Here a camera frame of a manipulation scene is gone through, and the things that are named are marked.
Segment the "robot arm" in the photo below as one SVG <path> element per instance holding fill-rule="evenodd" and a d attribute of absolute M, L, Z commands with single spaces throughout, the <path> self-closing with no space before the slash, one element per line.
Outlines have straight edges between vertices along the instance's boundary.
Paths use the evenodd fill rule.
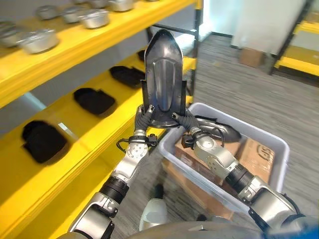
<path fill-rule="evenodd" d="M 139 163 L 148 156 L 148 146 L 156 145 L 157 139 L 154 135 L 146 136 L 153 110 L 154 107 L 150 105 L 148 111 L 143 114 L 142 108 L 138 107 L 134 135 L 128 140 L 129 146 L 124 158 L 74 220 L 69 233 L 61 236 L 61 239 L 110 238 L 114 229 L 111 218 L 117 214 L 120 203 L 136 177 Z"/>
<path fill-rule="evenodd" d="M 237 192 L 238 198 L 249 206 L 249 215 L 263 231 L 277 230 L 293 221 L 295 229 L 300 227 L 296 219 L 304 215 L 294 202 L 272 190 L 260 177 L 252 175 L 241 165 L 227 149 L 217 145 L 207 133 L 201 131 L 191 113 L 188 112 L 186 117 L 177 114 L 172 117 L 190 133 L 183 137 L 183 146 L 192 147 L 195 155 Z"/>

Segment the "gray plastic bin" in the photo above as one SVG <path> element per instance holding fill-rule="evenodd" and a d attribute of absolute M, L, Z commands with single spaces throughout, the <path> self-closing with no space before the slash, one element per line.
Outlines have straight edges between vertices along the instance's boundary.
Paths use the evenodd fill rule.
<path fill-rule="evenodd" d="M 231 125 L 244 137 L 250 137 L 271 148 L 275 152 L 275 159 L 269 184 L 273 189 L 281 192 L 290 151 L 289 146 L 285 141 L 260 128 L 243 122 L 203 103 L 195 103 L 189 107 L 189 110 L 193 113 L 193 115 L 218 118 L 219 122 Z M 205 177 L 175 157 L 175 143 L 180 139 L 184 132 L 185 129 L 183 127 L 171 129 L 159 143 L 159 151 L 161 155 L 172 162 L 186 178 L 208 194 L 218 199 L 228 209 L 248 214 L 248 207 L 245 204 L 219 188 L 211 181 L 207 180 Z"/>

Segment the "yellow shelf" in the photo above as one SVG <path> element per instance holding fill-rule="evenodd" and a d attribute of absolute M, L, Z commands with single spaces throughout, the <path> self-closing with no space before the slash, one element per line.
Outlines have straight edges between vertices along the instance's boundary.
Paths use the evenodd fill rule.
<path fill-rule="evenodd" d="M 121 137 L 132 134 L 133 124 Z M 150 128 L 148 134 L 160 135 L 163 129 Z M 95 192 L 109 178 L 113 168 L 107 162 L 116 159 L 118 162 L 124 154 L 115 144 L 108 147 L 94 162 L 73 180 L 38 217 L 32 221 L 18 239 L 56 239 L 67 232 L 73 220 L 84 208 Z"/>
<path fill-rule="evenodd" d="M 195 59 L 184 59 L 184 73 L 194 69 Z M 143 70 L 144 64 L 133 55 L 119 65 Z M 73 100 L 72 92 L 63 96 L 33 118 L 0 139 L 0 238 L 13 238 L 20 233 L 83 169 L 106 148 L 114 145 L 133 124 L 136 108 L 142 104 L 142 90 L 131 89 L 111 77 L 109 71 L 95 77 L 82 87 L 102 89 L 116 99 L 115 111 L 100 119 Z M 32 120 L 64 123 L 76 139 L 69 152 L 51 165 L 38 164 L 21 147 L 23 127 Z M 108 159 L 110 168 L 117 159 Z"/>
<path fill-rule="evenodd" d="M 295 34 L 297 34 L 299 31 L 319 34 L 319 23 L 309 23 L 307 21 L 303 21 L 296 27 Z"/>
<path fill-rule="evenodd" d="M 297 46 L 289 46 L 275 67 L 285 66 L 319 76 L 319 52 Z"/>
<path fill-rule="evenodd" d="M 60 44 L 46 53 L 36 55 L 27 55 L 17 48 L 0 49 L 0 108 L 192 3 L 196 3 L 196 0 L 140 0 L 131 11 L 110 12 L 110 24 L 93 30 L 85 29 L 80 24 L 65 24 L 61 18 L 25 21 L 23 25 L 31 29 L 55 29 Z"/>

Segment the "silver pot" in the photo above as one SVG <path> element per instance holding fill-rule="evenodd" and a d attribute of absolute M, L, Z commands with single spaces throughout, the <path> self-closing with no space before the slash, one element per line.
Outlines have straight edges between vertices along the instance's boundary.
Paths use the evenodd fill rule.
<path fill-rule="evenodd" d="M 86 28 L 92 29 L 107 25 L 109 23 L 108 13 L 102 9 L 90 9 L 79 18 Z"/>
<path fill-rule="evenodd" d="M 109 6 L 109 0 L 89 0 L 92 8 L 104 8 Z"/>
<path fill-rule="evenodd" d="M 59 43 L 55 30 L 41 29 L 31 31 L 22 36 L 18 41 L 19 46 L 29 54 L 49 50 Z"/>
<path fill-rule="evenodd" d="M 56 6 L 45 5 L 36 9 L 35 14 L 42 20 L 49 20 L 59 16 L 59 11 Z"/>
<path fill-rule="evenodd" d="M 66 23 L 75 23 L 79 22 L 79 15 L 82 10 L 83 8 L 80 6 L 71 6 L 64 9 L 61 15 Z"/>
<path fill-rule="evenodd" d="M 0 32 L 13 27 L 15 27 L 15 24 L 12 21 L 6 21 L 4 19 L 0 19 Z"/>
<path fill-rule="evenodd" d="M 86 3 L 86 0 L 72 0 L 74 4 L 82 4 L 82 3 Z"/>
<path fill-rule="evenodd" d="M 112 0 L 110 4 L 112 11 L 128 11 L 134 8 L 133 0 Z"/>
<path fill-rule="evenodd" d="M 4 47 L 14 47 L 20 40 L 21 30 L 18 27 L 7 28 L 0 32 L 0 44 Z"/>

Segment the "cardboard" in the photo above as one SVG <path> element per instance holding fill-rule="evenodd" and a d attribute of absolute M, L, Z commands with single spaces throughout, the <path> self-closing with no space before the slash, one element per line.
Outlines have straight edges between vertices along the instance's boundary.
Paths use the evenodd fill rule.
<path fill-rule="evenodd" d="M 275 158 L 275 153 L 270 148 L 248 138 L 236 158 L 249 172 L 268 183 Z"/>
<path fill-rule="evenodd" d="M 216 216 L 231 220 L 234 212 L 224 207 L 217 199 L 200 189 L 185 178 L 167 159 L 162 162 L 164 170 L 183 188 L 183 190 L 201 207 Z"/>
<path fill-rule="evenodd" d="M 309 23 L 319 23 L 319 11 L 312 11 L 306 16 L 306 21 Z"/>
<path fill-rule="evenodd" d="M 237 150 L 240 147 L 240 142 L 235 143 L 226 143 L 225 148 L 227 148 L 232 155 L 235 155 Z M 189 167 L 194 169 L 196 172 L 203 175 L 209 181 L 221 186 L 223 180 L 215 175 L 207 166 L 207 164 L 201 159 L 197 158 L 194 150 L 191 148 L 183 148 L 181 145 L 181 139 L 175 144 L 175 156 L 179 158 L 183 163 L 187 164 Z"/>
<path fill-rule="evenodd" d="M 247 66 L 258 67 L 263 63 L 263 59 L 264 53 L 262 51 L 244 47 L 241 50 L 239 63 Z"/>

